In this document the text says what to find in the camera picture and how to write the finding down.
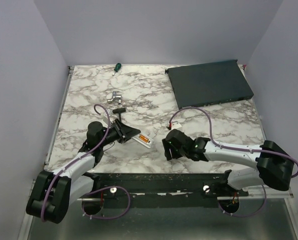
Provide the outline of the white remote control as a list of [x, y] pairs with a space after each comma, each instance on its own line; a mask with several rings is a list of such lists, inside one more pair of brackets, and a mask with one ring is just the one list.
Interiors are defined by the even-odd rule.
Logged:
[[148, 149], [150, 149], [154, 143], [154, 140], [152, 138], [143, 133], [139, 133], [136, 136], [133, 136], [132, 139]]

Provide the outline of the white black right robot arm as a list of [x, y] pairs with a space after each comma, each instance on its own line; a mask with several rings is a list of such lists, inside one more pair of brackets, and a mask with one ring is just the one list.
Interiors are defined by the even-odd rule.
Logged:
[[178, 129], [171, 130], [162, 140], [168, 161], [186, 157], [199, 162], [227, 162], [243, 165], [242, 170], [229, 170], [219, 183], [219, 191], [230, 196], [236, 190], [266, 185], [277, 191], [287, 191], [295, 161], [275, 142], [265, 140], [260, 145], [225, 145], [207, 137], [192, 139]]

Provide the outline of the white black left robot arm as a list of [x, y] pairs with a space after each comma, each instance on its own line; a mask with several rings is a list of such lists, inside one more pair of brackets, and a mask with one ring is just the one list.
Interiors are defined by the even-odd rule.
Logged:
[[100, 185], [86, 173], [100, 162], [104, 146], [113, 142], [123, 144], [140, 133], [139, 129], [119, 119], [108, 127], [99, 121], [91, 122], [87, 127], [86, 140], [73, 160], [56, 170], [43, 170], [38, 174], [26, 213], [45, 222], [60, 223], [69, 206], [78, 198], [84, 195], [93, 198], [99, 194]]

